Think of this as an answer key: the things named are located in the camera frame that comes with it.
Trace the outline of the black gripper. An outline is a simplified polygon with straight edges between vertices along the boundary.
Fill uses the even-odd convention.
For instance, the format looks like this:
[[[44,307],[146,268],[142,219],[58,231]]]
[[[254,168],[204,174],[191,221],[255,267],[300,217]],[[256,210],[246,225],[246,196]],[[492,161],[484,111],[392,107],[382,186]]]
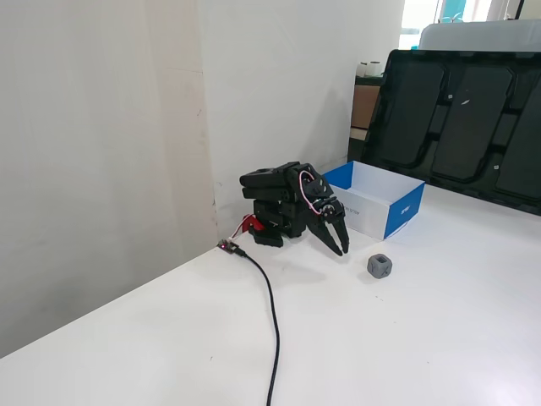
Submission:
[[[345,218],[343,204],[335,196],[330,196],[315,200],[312,203],[312,207],[312,212],[316,217],[307,222],[310,232],[336,255],[342,256],[342,254],[347,254],[349,251],[349,236],[346,224],[343,221]],[[339,248],[331,236],[325,222],[332,224],[340,241],[341,248]]]

